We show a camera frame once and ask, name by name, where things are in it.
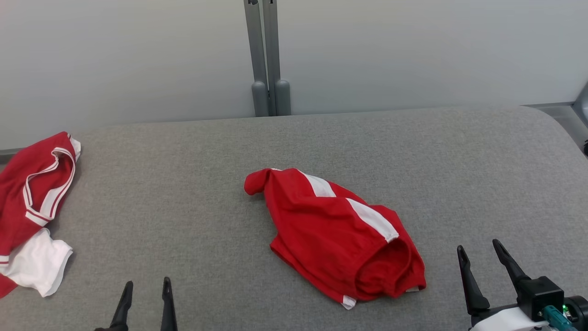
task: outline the red fabric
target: red fabric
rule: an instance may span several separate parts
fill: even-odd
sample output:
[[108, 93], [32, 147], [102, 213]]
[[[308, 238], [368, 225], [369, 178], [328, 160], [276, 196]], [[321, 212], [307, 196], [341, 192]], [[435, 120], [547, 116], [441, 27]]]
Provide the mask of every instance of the red fabric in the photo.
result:
[[[245, 180], [245, 191], [264, 192], [278, 235], [271, 249], [325, 295], [372, 300], [424, 289], [425, 266], [393, 210], [369, 206], [351, 191], [328, 182], [335, 197], [317, 196], [297, 169], [264, 169]], [[397, 237], [387, 242], [347, 198], [377, 211]]]
[[[25, 243], [42, 227], [25, 215], [28, 212], [45, 221], [51, 221], [59, 212], [64, 198], [48, 198], [48, 206], [41, 212], [41, 205], [52, 188], [58, 188], [71, 182], [75, 166], [75, 150], [66, 132], [62, 132], [24, 148], [13, 156], [0, 173], [0, 256], [9, 256], [10, 252]], [[24, 193], [27, 176], [30, 178], [31, 206]], [[57, 192], [63, 196], [64, 189]], [[0, 298], [10, 293], [16, 284], [0, 274]]]

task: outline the gray metal post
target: gray metal post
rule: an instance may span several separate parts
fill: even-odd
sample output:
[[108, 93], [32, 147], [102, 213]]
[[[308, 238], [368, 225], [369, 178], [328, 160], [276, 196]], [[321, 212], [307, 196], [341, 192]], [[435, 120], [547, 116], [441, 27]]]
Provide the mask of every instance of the gray metal post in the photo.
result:
[[243, 0], [245, 5], [245, 21], [249, 35], [249, 50], [253, 65], [253, 79], [251, 85], [255, 116], [269, 116], [268, 80], [265, 71], [265, 56], [263, 54], [262, 24], [258, 0]]
[[290, 84], [280, 78], [277, 0], [263, 0], [265, 52], [268, 61], [269, 114], [290, 115]]

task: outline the shirt sleeve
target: shirt sleeve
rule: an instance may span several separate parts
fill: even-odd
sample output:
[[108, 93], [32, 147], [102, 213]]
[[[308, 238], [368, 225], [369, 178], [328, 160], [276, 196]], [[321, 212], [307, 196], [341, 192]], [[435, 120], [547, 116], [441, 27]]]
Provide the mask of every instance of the shirt sleeve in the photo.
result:
[[0, 273], [20, 286], [39, 291], [42, 297], [57, 291], [72, 248], [62, 240], [52, 240], [47, 228], [40, 229], [14, 249]]

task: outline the gray wall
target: gray wall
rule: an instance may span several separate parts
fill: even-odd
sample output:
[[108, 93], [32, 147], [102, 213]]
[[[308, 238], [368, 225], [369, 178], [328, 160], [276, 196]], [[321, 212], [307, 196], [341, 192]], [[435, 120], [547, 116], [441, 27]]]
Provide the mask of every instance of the gray wall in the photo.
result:
[[0, 48], [0, 150], [62, 130], [254, 116], [239, 1], [3, 0]]
[[292, 114], [574, 101], [586, 0], [278, 2]]

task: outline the gray fabric surface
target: gray fabric surface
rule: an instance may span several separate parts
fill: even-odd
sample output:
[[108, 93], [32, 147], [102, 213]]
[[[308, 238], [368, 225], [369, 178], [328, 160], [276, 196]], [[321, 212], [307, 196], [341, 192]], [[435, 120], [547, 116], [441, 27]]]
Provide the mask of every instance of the gray fabric surface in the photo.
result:
[[[515, 292], [491, 240], [531, 276], [588, 297], [588, 161], [531, 108], [139, 124], [74, 136], [76, 179], [50, 229], [74, 255], [51, 297], [18, 288], [0, 329], [107, 326], [127, 280], [131, 330], [159, 330], [164, 276], [180, 330], [467, 330], [456, 246], [493, 306]], [[297, 167], [397, 211], [428, 287], [345, 310], [269, 249], [276, 234], [245, 177]]]

